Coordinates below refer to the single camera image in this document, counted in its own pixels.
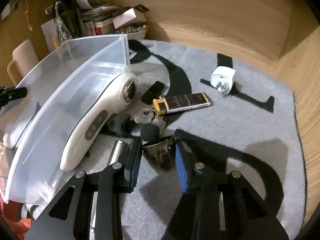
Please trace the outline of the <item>clear plastic storage bin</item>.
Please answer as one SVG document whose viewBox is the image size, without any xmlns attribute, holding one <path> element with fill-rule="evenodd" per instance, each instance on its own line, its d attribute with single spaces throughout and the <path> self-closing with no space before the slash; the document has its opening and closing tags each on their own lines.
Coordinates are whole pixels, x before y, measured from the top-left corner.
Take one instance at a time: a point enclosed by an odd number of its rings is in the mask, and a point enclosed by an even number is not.
<svg viewBox="0 0 320 240">
<path fill-rule="evenodd" d="M 67 139 L 103 89 L 130 73 L 126 35 L 66 41 L 18 84 L 25 98 L 1 109 L 1 196 L 4 202 L 50 202 L 65 171 Z"/>
</svg>

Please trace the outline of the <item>silver telescopic selfie stick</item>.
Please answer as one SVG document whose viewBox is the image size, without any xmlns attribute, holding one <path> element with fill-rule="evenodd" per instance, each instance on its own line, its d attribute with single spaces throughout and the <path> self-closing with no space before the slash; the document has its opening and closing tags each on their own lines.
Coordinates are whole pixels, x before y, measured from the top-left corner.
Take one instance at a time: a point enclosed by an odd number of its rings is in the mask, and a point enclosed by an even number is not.
<svg viewBox="0 0 320 240">
<path fill-rule="evenodd" d="M 113 165 L 114 163 L 118 162 L 121 155 L 126 152 L 127 147 L 127 142 L 122 140 L 116 140 L 112 148 L 107 166 Z"/>
</svg>

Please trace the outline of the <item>white handheld massager device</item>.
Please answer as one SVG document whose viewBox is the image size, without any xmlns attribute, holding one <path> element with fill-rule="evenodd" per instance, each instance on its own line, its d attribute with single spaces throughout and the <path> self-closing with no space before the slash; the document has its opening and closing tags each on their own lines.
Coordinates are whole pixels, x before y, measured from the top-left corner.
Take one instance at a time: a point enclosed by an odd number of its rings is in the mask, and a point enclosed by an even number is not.
<svg viewBox="0 0 320 240">
<path fill-rule="evenodd" d="M 71 131 L 63 149 L 61 170 L 76 168 L 107 120 L 127 109 L 137 94 L 137 87 L 137 77 L 127 72 L 115 77 L 103 89 Z"/>
</svg>

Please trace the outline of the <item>black gold perfume tube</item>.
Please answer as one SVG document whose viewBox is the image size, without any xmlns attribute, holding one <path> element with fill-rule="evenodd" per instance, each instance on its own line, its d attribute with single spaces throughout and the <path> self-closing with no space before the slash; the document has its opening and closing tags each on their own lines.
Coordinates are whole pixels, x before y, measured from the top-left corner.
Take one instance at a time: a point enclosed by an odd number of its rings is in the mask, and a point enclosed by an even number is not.
<svg viewBox="0 0 320 240">
<path fill-rule="evenodd" d="M 157 115 L 165 115 L 208 107 L 211 101 L 206 93 L 196 93 L 153 99 L 152 104 Z"/>
</svg>

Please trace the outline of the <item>white power adapter plug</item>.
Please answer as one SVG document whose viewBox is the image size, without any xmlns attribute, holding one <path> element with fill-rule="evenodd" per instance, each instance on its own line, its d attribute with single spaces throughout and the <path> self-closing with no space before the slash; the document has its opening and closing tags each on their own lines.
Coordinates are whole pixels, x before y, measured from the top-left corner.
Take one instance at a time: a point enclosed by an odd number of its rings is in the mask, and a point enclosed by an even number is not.
<svg viewBox="0 0 320 240">
<path fill-rule="evenodd" d="M 218 90 L 222 95 L 227 95 L 234 84 L 236 70 L 226 66 L 218 66 L 212 73 L 210 85 Z"/>
</svg>

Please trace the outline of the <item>white paper note sheet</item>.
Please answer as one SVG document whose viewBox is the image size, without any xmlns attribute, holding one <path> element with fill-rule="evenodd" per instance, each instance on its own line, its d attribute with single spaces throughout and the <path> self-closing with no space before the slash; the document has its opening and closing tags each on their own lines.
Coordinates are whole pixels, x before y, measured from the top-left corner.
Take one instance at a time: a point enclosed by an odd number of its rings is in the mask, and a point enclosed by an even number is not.
<svg viewBox="0 0 320 240">
<path fill-rule="evenodd" d="M 41 29 L 44 34 L 48 50 L 51 53 L 60 46 L 60 41 L 57 36 L 54 20 L 50 20 L 42 24 Z"/>
</svg>

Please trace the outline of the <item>dark wine bottle elephant label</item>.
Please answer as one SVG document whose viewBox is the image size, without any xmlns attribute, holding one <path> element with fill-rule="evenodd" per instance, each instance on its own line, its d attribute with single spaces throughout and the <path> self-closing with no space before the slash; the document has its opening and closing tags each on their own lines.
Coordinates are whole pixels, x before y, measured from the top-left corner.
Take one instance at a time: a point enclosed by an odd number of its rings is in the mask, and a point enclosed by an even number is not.
<svg viewBox="0 0 320 240">
<path fill-rule="evenodd" d="M 57 0 L 53 9 L 54 18 L 61 18 L 72 38 L 82 36 L 78 15 L 78 4 L 75 0 Z"/>
</svg>

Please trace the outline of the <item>stack of books and papers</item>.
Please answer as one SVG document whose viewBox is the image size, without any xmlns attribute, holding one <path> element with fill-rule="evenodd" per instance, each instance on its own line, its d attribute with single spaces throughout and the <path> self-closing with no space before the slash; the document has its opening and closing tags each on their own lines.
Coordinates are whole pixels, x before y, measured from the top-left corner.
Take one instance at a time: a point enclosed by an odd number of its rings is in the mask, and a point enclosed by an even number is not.
<svg viewBox="0 0 320 240">
<path fill-rule="evenodd" d="M 75 0 L 78 5 L 80 29 L 83 36 L 90 36 L 89 27 L 94 27 L 97 22 L 103 22 L 114 17 L 121 5 L 107 3 L 104 0 Z"/>
</svg>

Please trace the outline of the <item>white bowl of trinkets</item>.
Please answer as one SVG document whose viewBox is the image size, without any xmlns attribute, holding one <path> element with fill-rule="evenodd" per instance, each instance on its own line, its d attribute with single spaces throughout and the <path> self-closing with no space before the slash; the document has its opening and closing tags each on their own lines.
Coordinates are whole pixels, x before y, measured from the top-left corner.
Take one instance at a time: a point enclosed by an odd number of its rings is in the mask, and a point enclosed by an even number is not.
<svg viewBox="0 0 320 240">
<path fill-rule="evenodd" d="M 110 32 L 110 34 L 126 34 L 129 40 L 141 40 L 146 37 L 149 26 L 144 25 L 131 25 L 122 27 Z"/>
</svg>

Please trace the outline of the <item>small white card box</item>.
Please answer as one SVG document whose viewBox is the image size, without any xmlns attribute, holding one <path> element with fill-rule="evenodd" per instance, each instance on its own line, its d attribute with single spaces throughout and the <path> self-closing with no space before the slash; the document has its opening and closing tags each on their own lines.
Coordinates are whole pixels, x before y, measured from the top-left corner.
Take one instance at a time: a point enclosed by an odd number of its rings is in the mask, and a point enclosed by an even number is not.
<svg viewBox="0 0 320 240">
<path fill-rule="evenodd" d="M 124 13 L 113 19 L 113 25 L 116 29 L 127 27 L 132 24 L 141 24 L 145 22 L 146 18 L 144 13 L 134 8 L 125 11 Z"/>
</svg>

